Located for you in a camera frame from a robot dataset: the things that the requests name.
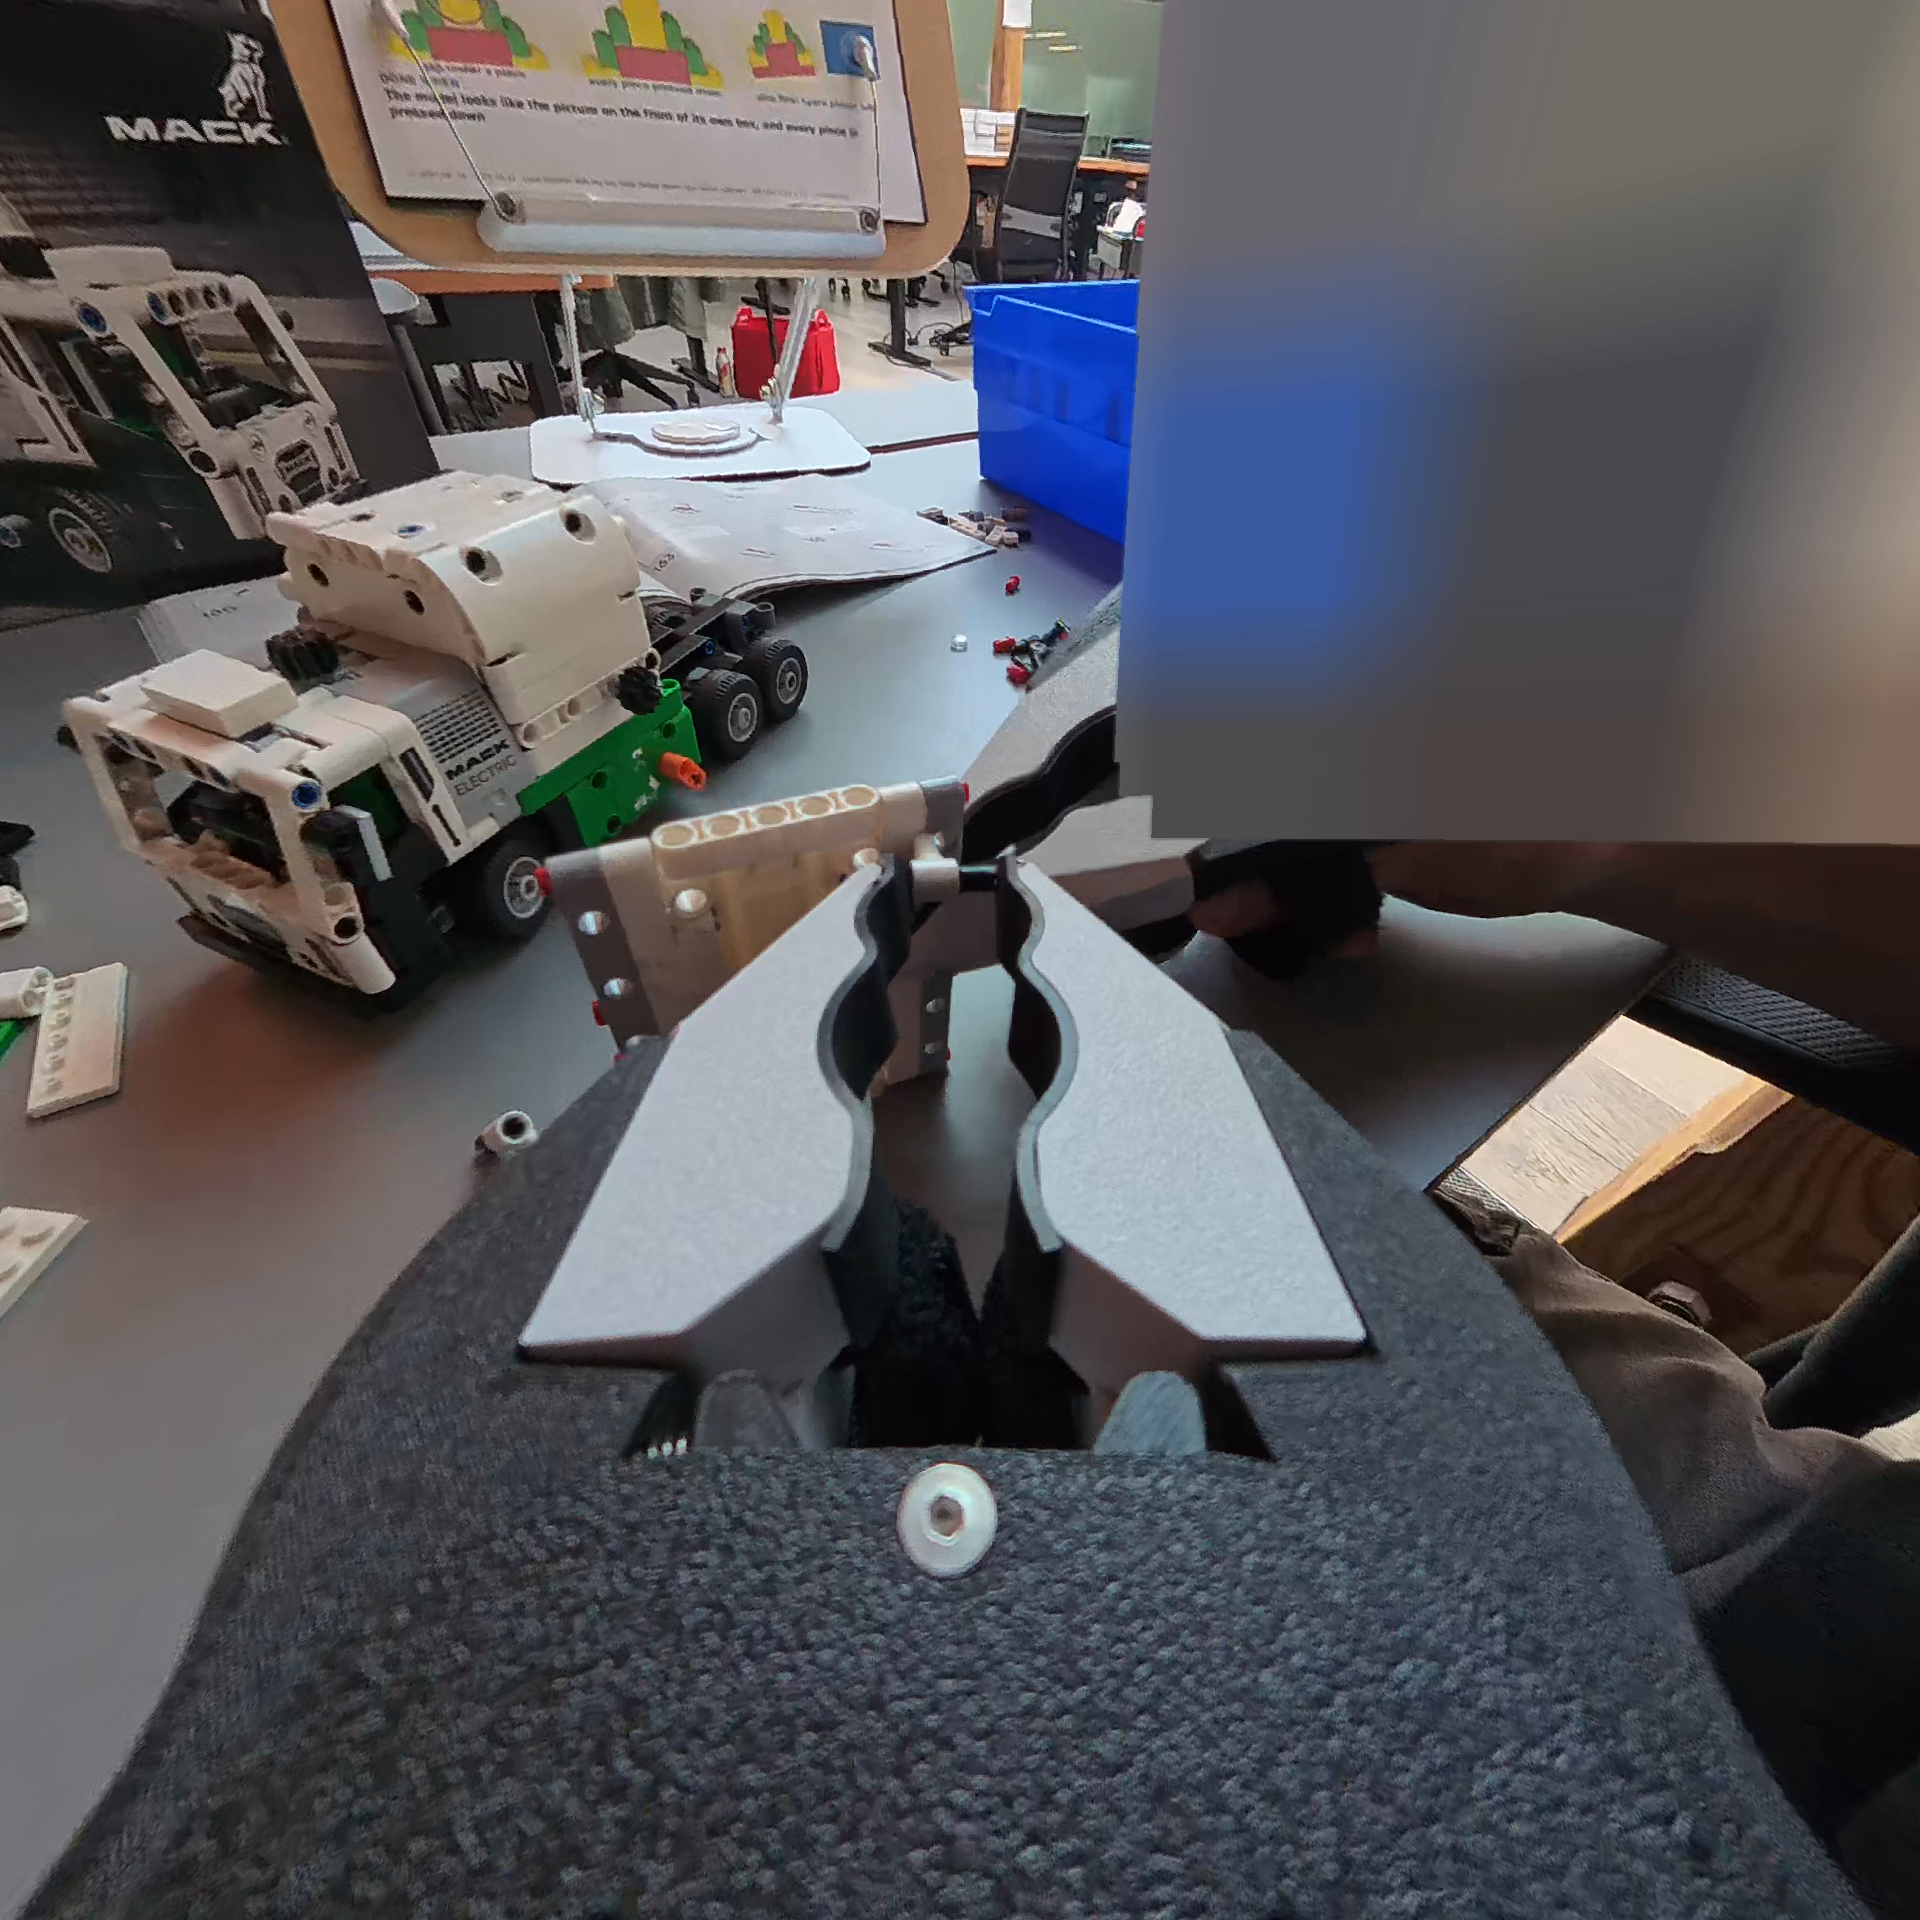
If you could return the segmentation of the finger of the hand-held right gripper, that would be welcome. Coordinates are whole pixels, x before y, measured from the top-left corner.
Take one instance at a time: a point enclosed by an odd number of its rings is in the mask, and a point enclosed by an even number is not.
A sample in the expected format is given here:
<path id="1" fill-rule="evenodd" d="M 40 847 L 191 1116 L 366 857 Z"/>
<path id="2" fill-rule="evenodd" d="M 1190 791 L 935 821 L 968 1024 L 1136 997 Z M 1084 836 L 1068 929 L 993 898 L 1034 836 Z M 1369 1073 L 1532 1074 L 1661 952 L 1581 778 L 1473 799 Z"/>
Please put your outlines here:
<path id="1" fill-rule="evenodd" d="M 1150 803 L 1068 812 L 1037 843 L 1034 867 L 1151 962 L 1192 937 L 1190 857 L 1197 836 L 1156 836 Z"/>
<path id="2" fill-rule="evenodd" d="M 1118 786 L 1119 594 L 1060 637 L 964 775 L 962 863 L 1034 847 L 1068 812 Z"/>

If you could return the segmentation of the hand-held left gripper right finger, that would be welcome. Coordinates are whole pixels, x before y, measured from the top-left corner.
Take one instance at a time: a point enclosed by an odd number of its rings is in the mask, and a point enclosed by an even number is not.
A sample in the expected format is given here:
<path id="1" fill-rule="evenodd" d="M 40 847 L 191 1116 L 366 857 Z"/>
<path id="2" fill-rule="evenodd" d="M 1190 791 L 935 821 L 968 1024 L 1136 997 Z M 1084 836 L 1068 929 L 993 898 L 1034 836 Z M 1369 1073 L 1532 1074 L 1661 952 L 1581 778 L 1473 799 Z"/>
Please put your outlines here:
<path id="1" fill-rule="evenodd" d="M 1033 1106 L 997 1261 L 997 1426 L 1090 1428 L 1138 1377 L 1354 1361 L 1369 1331 L 1207 1008 L 1006 855 L 1007 1055 Z"/>

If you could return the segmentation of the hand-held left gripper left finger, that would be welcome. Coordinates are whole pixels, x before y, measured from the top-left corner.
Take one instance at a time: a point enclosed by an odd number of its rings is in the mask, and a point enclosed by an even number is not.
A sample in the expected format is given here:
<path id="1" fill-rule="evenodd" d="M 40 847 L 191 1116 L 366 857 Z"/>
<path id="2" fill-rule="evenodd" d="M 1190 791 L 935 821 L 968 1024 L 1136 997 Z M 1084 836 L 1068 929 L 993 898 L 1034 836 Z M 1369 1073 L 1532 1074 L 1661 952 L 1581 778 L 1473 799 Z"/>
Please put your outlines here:
<path id="1" fill-rule="evenodd" d="M 519 1332 L 528 1361 L 748 1373 L 810 1402 L 898 1283 L 876 1169 L 910 869 L 857 867 L 688 1016 Z"/>

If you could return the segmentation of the grey and tan lego panel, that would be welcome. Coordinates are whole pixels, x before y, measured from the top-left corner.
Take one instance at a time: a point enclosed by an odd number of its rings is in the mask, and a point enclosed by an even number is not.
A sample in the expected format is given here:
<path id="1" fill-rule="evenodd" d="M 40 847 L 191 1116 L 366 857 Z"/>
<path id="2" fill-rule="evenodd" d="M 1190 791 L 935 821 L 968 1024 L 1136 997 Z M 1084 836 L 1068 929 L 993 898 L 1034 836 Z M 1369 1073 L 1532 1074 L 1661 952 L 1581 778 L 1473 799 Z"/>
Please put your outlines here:
<path id="1" fill-rule="evenodd" d="M 544 890 L 615 1049 L 665 1041 L 857 869 L 936 832 L 959 855 L 968 789 L 942 778 L 836 785 L 728 804 L 552 855 Z"/>

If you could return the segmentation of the lego instruction booklet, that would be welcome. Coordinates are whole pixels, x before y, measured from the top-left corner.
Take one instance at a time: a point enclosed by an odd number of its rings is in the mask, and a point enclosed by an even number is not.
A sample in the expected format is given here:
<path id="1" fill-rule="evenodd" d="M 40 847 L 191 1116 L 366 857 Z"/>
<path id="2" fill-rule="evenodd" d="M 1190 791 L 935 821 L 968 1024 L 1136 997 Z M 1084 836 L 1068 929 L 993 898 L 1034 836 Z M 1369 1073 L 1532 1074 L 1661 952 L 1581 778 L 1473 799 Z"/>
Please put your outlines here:
<path id="1" fill-rule="evenodd" d="M 893 508 L 846 475 L 798 475 L 743 485 L 612 477 L 567 493 L 568 508 L 616 516 L 649 597 L 765 599 L 805 586 L 865 586 L 913 578 L 988 547 L 945 521 Z M 263 666 L 265 640 L 285 631 L 297 605 L 274 578 L 178 592 L 135 610 L 156 661 L 208 650 Z"/>

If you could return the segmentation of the white and green lego truck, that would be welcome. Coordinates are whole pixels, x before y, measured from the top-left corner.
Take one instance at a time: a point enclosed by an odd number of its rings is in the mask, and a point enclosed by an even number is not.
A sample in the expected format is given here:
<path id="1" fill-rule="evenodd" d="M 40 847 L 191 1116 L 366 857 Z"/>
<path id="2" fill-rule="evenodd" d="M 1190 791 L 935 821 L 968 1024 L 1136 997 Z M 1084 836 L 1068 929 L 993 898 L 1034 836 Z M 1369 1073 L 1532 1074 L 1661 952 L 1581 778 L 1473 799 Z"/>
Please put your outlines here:
<path id="1" fill-rule="evenodd" d="M 528 944 L 544 867 L 791 721 L 805 651 L 740 592 L 665 588 L 616 508 L 509 475 L 277 515 L 288 628 L 64 705 L 120 847 L 196 947 L 399 1008 Z"/>

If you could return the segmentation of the short white lego plate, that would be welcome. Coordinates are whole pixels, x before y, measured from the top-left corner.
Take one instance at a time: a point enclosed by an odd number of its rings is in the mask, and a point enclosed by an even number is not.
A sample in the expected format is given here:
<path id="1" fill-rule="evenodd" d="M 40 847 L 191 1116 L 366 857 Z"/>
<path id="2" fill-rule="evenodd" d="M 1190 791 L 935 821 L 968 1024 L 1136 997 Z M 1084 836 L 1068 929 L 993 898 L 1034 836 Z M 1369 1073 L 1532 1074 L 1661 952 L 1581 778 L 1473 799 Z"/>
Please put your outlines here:
<path id="1" fill-rule="evenodd" d="M 122 962 L 54 976 L 37 1020 L 28 1121 L 47 1121 L 120 1089 L 127 1035 Z"/>

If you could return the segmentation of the long white lego plate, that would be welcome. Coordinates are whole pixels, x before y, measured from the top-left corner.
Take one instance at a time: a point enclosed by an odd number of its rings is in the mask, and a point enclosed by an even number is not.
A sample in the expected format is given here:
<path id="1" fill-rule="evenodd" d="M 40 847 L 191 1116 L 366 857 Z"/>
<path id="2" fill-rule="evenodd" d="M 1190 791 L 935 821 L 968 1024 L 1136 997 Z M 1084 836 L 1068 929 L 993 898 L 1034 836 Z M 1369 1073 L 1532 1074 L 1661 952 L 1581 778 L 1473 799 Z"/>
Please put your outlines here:
<path id="1" fill-rule="evenodd" d="M 54 1210 L 2 1208 L 2 1316 L 10 1313 L 84 1228 L 84 1216 Z"/>

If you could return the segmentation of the black lego set box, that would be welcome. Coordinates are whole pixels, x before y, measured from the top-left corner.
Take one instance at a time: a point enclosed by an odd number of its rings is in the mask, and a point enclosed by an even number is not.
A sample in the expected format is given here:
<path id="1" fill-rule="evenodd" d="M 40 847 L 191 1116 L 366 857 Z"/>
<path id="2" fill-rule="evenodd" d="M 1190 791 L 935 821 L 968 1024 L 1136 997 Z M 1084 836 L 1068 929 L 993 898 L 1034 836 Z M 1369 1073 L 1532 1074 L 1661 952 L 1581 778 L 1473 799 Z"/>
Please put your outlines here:
<path id="1" fill-rule="evenodd" d="M 2 4 L 2 620 L 279 570 L 438 469 L 257 4 Z"/>

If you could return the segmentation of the blue plastic bin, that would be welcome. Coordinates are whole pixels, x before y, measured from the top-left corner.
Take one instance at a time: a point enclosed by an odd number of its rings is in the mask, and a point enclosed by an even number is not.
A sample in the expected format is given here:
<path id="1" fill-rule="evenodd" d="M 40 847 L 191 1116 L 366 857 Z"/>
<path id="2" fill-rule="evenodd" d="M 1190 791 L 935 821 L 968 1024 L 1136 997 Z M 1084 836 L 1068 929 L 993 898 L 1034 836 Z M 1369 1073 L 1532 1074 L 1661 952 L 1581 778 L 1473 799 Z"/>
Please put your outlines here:
<path id="1" fill-rule="evenodd" d="M 1138 280 L 970 292 L 977 466 L 1030 505 L 1124 540 Z"/>

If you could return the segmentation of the red container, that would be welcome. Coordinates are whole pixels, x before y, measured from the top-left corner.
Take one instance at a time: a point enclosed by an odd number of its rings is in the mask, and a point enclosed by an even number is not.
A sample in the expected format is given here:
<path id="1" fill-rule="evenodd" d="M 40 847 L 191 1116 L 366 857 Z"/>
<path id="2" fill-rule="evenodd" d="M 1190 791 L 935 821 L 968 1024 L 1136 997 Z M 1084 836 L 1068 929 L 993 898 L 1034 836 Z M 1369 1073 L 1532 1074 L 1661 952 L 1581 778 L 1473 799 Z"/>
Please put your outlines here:
<path id="1" fill-rule="evenodd" d="M 760 303 L 738 307 L 728 339 L 734 385 L 740 400 L 758 400 L 772 383 L 785 345 L 789 324 L 789 313 L 767 312 Z M 832 317 L 824 312 L 813 312 L 791 385 L 791 397 L 829 396 L 839 393 L 840 387 Z"/>

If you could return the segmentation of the wooden panel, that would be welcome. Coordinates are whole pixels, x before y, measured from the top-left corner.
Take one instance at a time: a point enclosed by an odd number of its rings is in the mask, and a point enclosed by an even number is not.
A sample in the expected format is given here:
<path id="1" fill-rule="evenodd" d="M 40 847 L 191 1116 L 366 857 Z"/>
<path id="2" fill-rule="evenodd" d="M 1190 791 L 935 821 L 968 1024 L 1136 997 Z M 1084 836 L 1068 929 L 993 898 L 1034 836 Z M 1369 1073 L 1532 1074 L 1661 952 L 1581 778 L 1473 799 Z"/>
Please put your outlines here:
<path id="1" fill-rule="evenodd" d="M 1650 1297 L 1690 1289 L 1750 1354 L 1828 1316 L 1918 1212 L 1918 1157 L 1744 1080 L 1581 1202 L 1557 1239 Z"/>

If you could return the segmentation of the person's dark trousers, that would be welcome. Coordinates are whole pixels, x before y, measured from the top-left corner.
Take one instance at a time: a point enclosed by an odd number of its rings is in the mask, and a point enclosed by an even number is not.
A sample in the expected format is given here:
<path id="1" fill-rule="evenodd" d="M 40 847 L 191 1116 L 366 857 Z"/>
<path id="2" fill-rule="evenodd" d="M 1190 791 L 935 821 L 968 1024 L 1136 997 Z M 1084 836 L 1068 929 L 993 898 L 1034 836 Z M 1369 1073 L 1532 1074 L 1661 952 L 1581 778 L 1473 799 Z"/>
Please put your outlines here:
<path id="1" fill-rule="evenodd" d="M 1774 1428 L 1713 1336 L 1500 1208 L 1434 1202 L 1599 1418 L 1796 1812 L 1877 1915 L 1918 1915 L 1914 1464 Z"/>

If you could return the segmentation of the black office chair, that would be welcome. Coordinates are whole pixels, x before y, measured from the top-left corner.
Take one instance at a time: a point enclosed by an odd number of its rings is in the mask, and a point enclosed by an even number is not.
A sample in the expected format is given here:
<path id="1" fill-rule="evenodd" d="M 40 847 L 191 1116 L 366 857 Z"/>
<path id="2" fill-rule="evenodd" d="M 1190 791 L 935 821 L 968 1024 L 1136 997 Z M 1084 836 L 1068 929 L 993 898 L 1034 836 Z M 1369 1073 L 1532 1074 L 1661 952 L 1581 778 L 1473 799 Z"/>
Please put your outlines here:
<path id="1" fill-rule="evenodd" d="M 1058 283 L 1072 276 L 1070 215 L 1085 149 L 1084 113 L 1015 113 L 991 231 L 976 225 L 970 275 L 983 283 Z"/>

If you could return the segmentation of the wooden instruction sheet stand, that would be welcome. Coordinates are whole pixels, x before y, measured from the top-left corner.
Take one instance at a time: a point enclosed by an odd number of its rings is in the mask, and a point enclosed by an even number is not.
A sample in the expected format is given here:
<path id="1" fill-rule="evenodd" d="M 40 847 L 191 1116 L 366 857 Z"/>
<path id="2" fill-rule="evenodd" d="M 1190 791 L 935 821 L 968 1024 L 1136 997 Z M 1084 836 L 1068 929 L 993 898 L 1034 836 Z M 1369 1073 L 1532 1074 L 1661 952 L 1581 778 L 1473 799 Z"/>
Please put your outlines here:
<path id="1" fill-rule="evenodd" d="M 357 217 L 465 292 L 560 283 L 574 410 L 535 481 L 854 473 L 789 397 L 829 276 L 912 280 L 968 203 L 945 4 L 272 4 Z M 577 276 L 789 276 L 764 396 L 620 415 L 589 396 Z"/>

